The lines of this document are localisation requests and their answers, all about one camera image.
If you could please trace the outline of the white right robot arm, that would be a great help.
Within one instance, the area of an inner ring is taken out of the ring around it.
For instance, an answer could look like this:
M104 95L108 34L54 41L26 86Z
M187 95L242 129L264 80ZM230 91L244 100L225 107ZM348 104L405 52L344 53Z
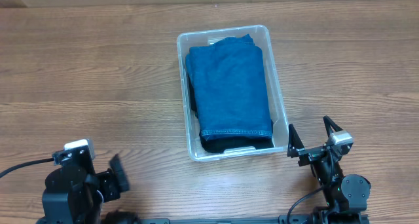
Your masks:
M280 221L284 223L368 223L367 200L371 183L363 176L345 176L340 160L347 155L354 144L349 132L338 126L330 117L324 116L323 123L327 141L318 147L305 148L295 127L288 126L289 142L287 156L298 158L299 166L309 166L312 175L318 180L319 188L298 199ZM292 211L305 200L322 192L327 203L315 207L311 214L293 215Z

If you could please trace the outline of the blue denim cloth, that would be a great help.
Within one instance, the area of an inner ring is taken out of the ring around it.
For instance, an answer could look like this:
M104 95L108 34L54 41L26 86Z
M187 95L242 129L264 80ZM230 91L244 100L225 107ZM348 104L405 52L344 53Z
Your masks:
M206 141L272 137L263 52L250 35L192 47L185 61Z

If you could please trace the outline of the black cloth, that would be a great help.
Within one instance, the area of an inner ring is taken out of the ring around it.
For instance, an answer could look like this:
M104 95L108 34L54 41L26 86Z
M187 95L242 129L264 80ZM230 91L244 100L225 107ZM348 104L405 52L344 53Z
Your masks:
M200 79L189 81L189 86L205 151L272 147L273 122L264 75L217 77L208 82Z

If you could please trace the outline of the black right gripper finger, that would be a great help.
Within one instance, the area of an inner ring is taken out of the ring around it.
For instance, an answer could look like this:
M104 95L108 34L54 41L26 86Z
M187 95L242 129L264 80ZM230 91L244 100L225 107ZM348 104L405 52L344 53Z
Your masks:
M343 131L343 129L338 126L329 116L324 116L323 117L323 122L325 125L325 129L327 132L327 136L329 137L332 133L334 132L340 132Z
M305 146L303 145L293 124L289 124L288 131L289 131L289 141L288 141L288 148L287 148L287 156L299 157L300 152L305 150Z

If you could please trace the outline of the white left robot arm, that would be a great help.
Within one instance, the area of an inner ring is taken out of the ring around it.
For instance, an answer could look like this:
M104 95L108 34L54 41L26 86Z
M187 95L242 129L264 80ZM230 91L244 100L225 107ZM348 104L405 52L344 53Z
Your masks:
M104 172L94 170L89 155L72 153L45 179L38 224L99 223L102 204L120 198L130 185L118 155Z

